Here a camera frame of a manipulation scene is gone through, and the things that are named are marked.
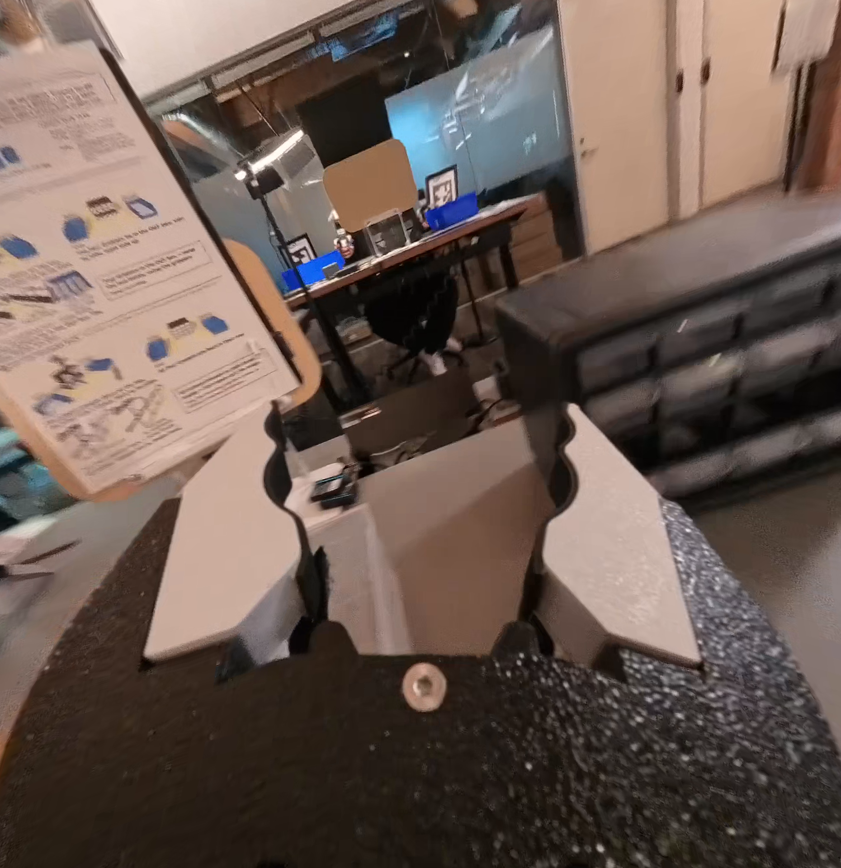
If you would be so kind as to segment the tan board with instruction sheet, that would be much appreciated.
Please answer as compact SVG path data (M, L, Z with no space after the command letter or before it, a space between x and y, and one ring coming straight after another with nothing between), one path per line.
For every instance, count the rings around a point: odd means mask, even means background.
M0 58L0 415L68 495L126 496L321 380L113 57Z

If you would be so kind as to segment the tan rounded board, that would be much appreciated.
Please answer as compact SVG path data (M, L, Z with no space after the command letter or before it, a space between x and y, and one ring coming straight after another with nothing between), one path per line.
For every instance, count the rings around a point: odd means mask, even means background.
M406 148L394 138L325 168L322 180L340 226L349 233L413 209L418 201Z

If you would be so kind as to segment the blue plastic bin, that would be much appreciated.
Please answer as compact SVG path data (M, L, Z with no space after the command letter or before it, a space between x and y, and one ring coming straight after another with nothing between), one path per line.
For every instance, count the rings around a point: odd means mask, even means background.
M425 220L429 229L438 233L469 221L479 211L478 195L472 191L435 208L428 208L425 213Z
M302 289L302 286L310 288L315 284L330 279L332 275L346 265L345 259L338 250L333 250L326 255L319 256L310 261L290 267L283 271L283 281L288 292Z

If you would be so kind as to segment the black drawer cabinet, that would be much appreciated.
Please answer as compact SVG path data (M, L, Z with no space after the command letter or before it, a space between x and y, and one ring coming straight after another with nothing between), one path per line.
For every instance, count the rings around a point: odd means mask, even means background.
M574 404L584 412L582 348L797 268L839 260L841 193L739 202L582 259L503 297L495 315L509 385L553 501L564 490L554 474L563 409ZM694 512L839 469L840 458L826 460L672 501Z

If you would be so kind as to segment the wooden table with black legs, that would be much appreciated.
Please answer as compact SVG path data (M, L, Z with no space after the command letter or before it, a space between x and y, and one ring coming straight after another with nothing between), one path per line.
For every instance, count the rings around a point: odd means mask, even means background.
M368 404L373 400L373 392L354 364L335 323L320 308L320 299L374 280L376 286L369 288L368 293L369 298L372 298L385 289L387 281L397 283L408 279L415 271L447 272L453 266L461 266L489 252L498 253L505 287L513 291L520 285L512 253L513 225L541 199L540 193L533 193L481 208L465 221L439 232L426 233L420 240L392 253L368 257L357 266L339 270L333 278L326 278L311 286L301 284L297 289L288 291L283 299L290 309L312 312L324 335L331 360L341 374L346 389L344 395L339 394L327 378L322 386L336 411L343 412Z

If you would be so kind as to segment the rows of clear cabinet drawers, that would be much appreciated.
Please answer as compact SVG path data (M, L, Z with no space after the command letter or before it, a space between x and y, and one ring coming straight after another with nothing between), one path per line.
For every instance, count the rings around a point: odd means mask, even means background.
M597 340L578 403L660 494L841 459L841 260Z

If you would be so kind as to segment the clear box with black inserts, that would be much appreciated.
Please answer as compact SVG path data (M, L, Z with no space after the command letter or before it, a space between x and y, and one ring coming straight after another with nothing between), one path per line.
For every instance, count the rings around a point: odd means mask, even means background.
M376 215L365 224L363 234L375 258L391 255L412 243L411 221L399 210Z

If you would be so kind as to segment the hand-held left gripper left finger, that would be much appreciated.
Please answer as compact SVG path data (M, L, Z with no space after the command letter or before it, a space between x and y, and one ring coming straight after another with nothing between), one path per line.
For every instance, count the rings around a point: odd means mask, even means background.
M328 557L290 508L277 403L255 410L185 485L144 660L216 646L252 667L306 654L328 620Z

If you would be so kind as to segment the studio light on stand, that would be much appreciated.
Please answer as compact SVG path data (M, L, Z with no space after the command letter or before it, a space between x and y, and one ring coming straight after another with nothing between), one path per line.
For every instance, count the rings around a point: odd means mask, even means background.
M333 230L331 204L323 191L323 167L309 136L301 127L275 136L238 162L235 178L264 213L271 244L283 270L288 270L286 240L308 233L317 256L328 254L310 230ZM327 312L336 325L335 315Z

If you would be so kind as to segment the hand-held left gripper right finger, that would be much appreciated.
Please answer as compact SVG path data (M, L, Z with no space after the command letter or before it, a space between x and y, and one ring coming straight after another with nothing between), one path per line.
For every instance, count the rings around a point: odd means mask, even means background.
M522 619L542 650L602 668L620 651L699 670L662 501L574 404L563 409L554 471L564 484L524 581Z

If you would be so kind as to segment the small black device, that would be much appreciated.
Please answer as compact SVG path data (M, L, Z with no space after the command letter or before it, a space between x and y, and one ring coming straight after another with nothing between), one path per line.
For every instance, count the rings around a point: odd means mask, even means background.
M309 501L323 510L353 507L358 500L358 470L346 465L335 475L317 480L310 491Z

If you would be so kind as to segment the white double doors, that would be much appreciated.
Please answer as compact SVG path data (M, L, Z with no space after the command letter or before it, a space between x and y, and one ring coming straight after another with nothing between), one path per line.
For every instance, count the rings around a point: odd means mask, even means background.
M784 6L557 3L587 255L782 178Z

